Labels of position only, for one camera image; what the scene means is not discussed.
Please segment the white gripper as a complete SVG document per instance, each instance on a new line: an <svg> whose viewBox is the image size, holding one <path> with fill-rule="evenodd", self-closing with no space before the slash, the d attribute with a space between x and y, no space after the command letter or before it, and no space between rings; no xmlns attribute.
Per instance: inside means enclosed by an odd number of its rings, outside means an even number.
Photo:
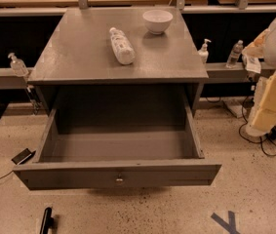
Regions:
<svg viewBox="0 0 276 234"><path fill-rule="evenodd" d="M252 137L262 137L276 125L276 73L269 79L261 77L258 80L254 103L246 133Z"/></svg>

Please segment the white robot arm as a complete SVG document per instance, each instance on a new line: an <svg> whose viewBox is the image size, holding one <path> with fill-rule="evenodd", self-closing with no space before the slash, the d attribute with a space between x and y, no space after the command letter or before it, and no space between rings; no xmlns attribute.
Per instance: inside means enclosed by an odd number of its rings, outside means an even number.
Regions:
<svg viewBox="0 0 276 234"><path fill-rule="evenodd" d="M243 51L243 60L248 71L259 68L258 60L276 69L276 18ZM260 78L255 90L255 105L246 126L252 137L268 134L276 125L276 71L269 78Z"/></svg>

